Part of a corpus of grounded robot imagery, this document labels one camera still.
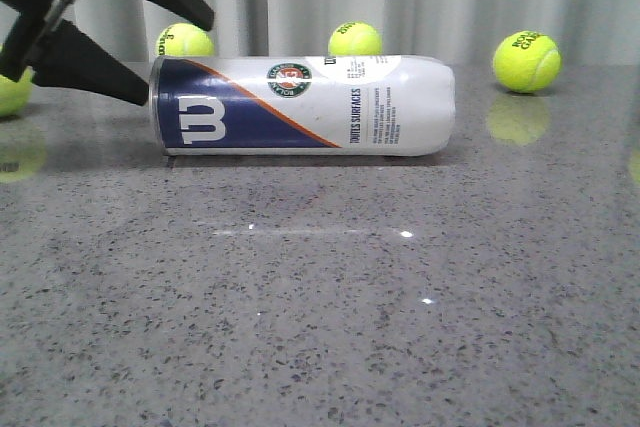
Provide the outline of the white blue Wilson tennis can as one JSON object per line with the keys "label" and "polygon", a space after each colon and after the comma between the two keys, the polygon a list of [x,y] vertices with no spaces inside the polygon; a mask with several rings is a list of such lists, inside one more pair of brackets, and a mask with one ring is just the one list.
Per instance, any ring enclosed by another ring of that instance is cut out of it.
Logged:
{"label": "white blue Wilson tennis can", "polygon": [[159,57],[149,104],[169,155],[421,156],[451,137],[455,78],[421,56]]}

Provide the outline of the tennis ball far left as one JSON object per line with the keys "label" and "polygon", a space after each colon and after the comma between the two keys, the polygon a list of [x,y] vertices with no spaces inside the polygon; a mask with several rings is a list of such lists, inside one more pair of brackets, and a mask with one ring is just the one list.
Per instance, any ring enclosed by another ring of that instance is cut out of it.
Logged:
{"label": "tennis ball far left", "polygon": [[14,82],[1,76],[0,116],[2,118],[17,115],[29,101],[33,84],[33,73],[27,69],[19,81]]}

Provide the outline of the tennis ball with Wilson print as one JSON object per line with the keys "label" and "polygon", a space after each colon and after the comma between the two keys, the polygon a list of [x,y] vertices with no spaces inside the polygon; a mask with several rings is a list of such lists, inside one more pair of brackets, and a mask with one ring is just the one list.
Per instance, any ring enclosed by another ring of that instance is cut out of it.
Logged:
{"label": "tennis ball with Wilson print", "polygon": [[215,52],[208,33],[188,23],[175,23],[164,28],[157,37],[158,56],[212,56]]}

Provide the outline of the tennis ball behind can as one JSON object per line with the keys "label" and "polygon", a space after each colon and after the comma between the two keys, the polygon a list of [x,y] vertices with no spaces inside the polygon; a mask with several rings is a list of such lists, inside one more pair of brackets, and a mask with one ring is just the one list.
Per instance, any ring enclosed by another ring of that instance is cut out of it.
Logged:
{"label": "tennis ball behind can", "polygon": [[345,22],[339,25],[328,41],[331,55],[380,55],[382,37],[378,30],[364,22]]}

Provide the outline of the Roland Garros tennis ball right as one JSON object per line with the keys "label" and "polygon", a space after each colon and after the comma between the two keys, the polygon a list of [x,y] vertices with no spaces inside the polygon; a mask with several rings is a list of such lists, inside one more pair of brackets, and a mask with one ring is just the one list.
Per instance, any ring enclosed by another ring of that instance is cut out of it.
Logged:
{"label": "Roland Garros tennis ball right", "polygon": [[559,75],[562,56],[548,35],[531,30],[513,33],[497,46],[492,69],[496,80],[516,93],[534,93]]}

